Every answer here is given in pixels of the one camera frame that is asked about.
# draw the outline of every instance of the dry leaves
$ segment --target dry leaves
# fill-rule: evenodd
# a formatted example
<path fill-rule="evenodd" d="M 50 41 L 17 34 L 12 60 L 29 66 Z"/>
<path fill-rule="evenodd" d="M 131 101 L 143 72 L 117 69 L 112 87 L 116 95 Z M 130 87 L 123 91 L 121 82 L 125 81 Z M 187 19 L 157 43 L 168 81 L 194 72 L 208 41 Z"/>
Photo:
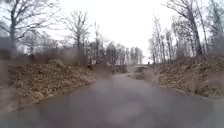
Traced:
<path fill-rule="evenodd" d="M 164 87 L 179 89 L 202 96 L 224 95 L 224 58 L 198 57 L 159 65 L 154 70 Z"/>
<path fill-rule="evenodd" d="M 48 64 L 9 66 L 21 106 L 89 85 L 94 74 L 85 68 L 65 66 L 60 60 Z"/>

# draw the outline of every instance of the road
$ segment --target road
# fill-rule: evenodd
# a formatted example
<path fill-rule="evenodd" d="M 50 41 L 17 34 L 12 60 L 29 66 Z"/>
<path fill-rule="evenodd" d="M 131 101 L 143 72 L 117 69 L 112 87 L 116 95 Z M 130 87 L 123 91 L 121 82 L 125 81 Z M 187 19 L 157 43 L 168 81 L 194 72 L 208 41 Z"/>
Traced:
<path fill-rule="evenodd" d="M 222 103 L 115 75 L 1 116 L 0 127 L 223 128 Z"/>

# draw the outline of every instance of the bare tree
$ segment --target bare tree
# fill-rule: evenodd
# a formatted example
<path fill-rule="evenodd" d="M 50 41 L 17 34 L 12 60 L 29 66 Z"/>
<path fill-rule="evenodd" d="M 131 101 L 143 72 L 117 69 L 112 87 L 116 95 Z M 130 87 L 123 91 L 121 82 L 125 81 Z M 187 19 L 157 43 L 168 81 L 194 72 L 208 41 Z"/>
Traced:
<path fill-rule="evenodd" d="M 176 11 L 179 15 L 189 21 L 191 29 L 194 32 L 195 36 L 196 53 L 197 55 L 202 55 L 203 53 L 198 33 L 198 27 L 195 20 L 196 16 L 198 15 L 198 11 L 194 6 L 194 0 L 169 0 L 166 7 Z"/>
<path fill-rule="evenodd" d="M 208 27 L 211 33 L 211 44 L 213 52 L 223 51 L 223 21 L 222 16 L 224 14 L 224 9 L 219 5 L 219 3 L 214 0 L 209 1 L 210 5 L 208 7 Z"/>
<path fill-rule="evenodd" d="M 165 31 L 165 36 L 166 36 L 166 44 L 167 44 L 167 49 L 168 49 L 168 56 L 169 59 L 172 60 L 173 59 L 173 45 L 172 45 L 172 35 L 171 35 L 171 31 L 170 30 L 166 30 Z"/>
<path fill-rule="evenodd" d="M 71 32 L 71 35 L 69 37 L 75 40 L 78 51 L 78 65 L 80 65 L 82 43 L 89 34 L 89 25 L 87 25 L 87 13 L 82 13 L 81 11 L 72 12 L 70 17 L 63 17 L 62 22 Z"/>
<path fill-rule="evenodd" d="M 11 0 L 8 1 L 1 18 L 10 23 L 10 28 L 2 29 L 9 33 L 12 47 L 15 41 L 33 29 L 47 27 L 49 20 L 59 11 L 57 1 L 51 0 Z"/>
<path fill-rule="evenodd" d="M 208 52 L 208 40 L 207 40 L 207 35 L 206 35 L 206 30 L 205 30 L 205 21 L 203 19 L 203 16 L 202 16 L 202 7 L 199 8 L 199 5 L 198 5 L 198 2 L 196 0 L 196 5 L 197 5 L 197 11 L 198 11 L 198 14 L 199 14 L 199 17 L 200 17 L 200 21 L 201 21 L 201 26 L 202 26 L 202 29 L 203 29 L 203 33 L 204 33 L 204 38 L 205 38 L 205 46 L 206 46 L 206 52 Z"/>

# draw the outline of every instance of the dirt embankment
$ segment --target dirt embankment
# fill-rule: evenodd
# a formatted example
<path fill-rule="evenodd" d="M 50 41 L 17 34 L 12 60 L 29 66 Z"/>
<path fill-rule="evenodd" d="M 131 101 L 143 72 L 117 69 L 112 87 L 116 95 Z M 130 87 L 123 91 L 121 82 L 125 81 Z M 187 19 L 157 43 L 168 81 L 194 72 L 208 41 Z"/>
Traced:
<path fill-rule="evenodd" d="M 65 66 L 60 60 L 48 64 L 9 65 L 10 85 L 17 90 L 19 108 L 85 87 L 95 74 L 81 67 Z"/>
<path fill-rule="evenodd" d="M 224 57 L 185 58 L 150 66 L 142 79 L 205 97 L 224 96 Z"/>

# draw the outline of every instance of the hillside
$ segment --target hillside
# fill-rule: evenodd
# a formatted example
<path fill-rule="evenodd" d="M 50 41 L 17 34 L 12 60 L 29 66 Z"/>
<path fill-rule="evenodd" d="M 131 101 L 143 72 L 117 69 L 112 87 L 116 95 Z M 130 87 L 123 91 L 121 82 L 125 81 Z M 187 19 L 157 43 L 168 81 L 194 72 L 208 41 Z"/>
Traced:
<path fill-rule="evenodd" d="M 94 80 L 86 68 L 65 66 L 60 60 L 48 64 L 9 65 L 10 85 L 17 90 L 19 107 L 85 87 Z"/>
<path fill-rule="evenodd" d="M 205 97 L 219 97 L 224 95 L 223 71 L 223 56 L 194 57 L 150 66 L 141 73 L 144 74 L 141 78 L 165 88 Z"/>

